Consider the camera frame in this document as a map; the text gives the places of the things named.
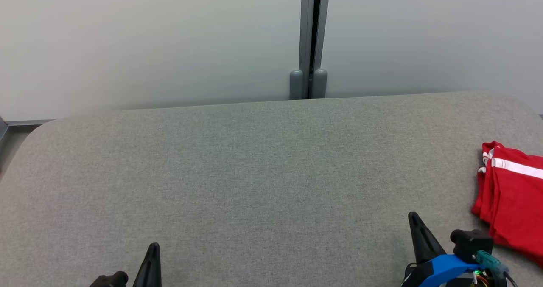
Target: white stripe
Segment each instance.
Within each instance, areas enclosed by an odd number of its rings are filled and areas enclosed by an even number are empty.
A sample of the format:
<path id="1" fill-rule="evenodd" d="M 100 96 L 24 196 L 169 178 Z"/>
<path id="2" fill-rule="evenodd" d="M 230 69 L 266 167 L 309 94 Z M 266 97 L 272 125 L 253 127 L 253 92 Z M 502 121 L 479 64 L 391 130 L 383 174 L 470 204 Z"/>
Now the white stripe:
<path id="1" fill-rule="evenodd" d="M 537 177 L 538 179 L 543 179 L 543 169 L 538 169 L 526 165 L 522 165 L 519 163 L 515 163 L 512 161 L 504 160 L 504 159 L 492 159 L 492 167 L 498 167 L 501 169 L 505 169 L 508 171 L 524 174 L 524 175 L 530 175 L 531 177 Z"/>
<path id="2" fill-rule="evenodd" d="M 483 152 L 483 157 L 484 157 L 484 158 L 489 158 L 489 159 L 491 159 L 492 157 L 494 157 L 494 148 L 492 148 L 488 153 Z"/>

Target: gray fabric surface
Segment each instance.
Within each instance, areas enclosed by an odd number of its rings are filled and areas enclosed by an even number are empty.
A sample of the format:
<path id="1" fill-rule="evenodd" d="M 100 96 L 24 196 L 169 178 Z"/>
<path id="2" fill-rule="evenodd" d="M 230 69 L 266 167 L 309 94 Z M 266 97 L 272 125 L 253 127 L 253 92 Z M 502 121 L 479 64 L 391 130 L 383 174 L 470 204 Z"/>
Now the gray fabric surface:
<path id="1" fill-rule="evenodd" d="M 0 183 L 4 287 L 87 287 L 151 242 L 165 287 L 399 286 L 407 213 L 445 249 L 470 214 L 481 143 L 543 155 L 543 121 L 490 93 L 97 113 L 39 127 Z M 522 287 L 543 270 L 495 255 Z"/>

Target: red cloth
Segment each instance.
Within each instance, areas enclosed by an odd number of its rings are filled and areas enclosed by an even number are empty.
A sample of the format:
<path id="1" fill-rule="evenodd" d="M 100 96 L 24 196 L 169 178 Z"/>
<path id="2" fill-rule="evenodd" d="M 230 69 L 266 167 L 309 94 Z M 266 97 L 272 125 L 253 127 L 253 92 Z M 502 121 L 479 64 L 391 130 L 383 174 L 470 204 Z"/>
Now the red cloth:
<path id="1" fill-rule="evenodd" d="M 497 244 L 543 268 L 543 157 L 494 141 L 483 144 L 483 161 L 471 212 L 490 224 Z"/>

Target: cable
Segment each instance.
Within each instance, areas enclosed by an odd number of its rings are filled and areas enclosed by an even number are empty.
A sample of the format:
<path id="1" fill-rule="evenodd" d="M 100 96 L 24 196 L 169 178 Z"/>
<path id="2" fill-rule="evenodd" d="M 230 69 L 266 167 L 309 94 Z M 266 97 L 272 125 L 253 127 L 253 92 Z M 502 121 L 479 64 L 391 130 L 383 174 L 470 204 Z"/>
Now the cable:
<path id="1" fill-rule="evenodd" d="M 513 285 L 513 287 L 518 287 L 518 285 L 516 284 L 515 280 L 512 279 L 512 277 L 509 275 L 509 272 L 504 272 L 504 276 L 506 277 L 506 279 L 508 279 L 511 284 Z"/>
<path id="2" fill-rule="evenodd" d="M 490 283 L 483 276 L 477 276 L 477 279 L 482 281 L 485 285 L 490 286 Z"/>

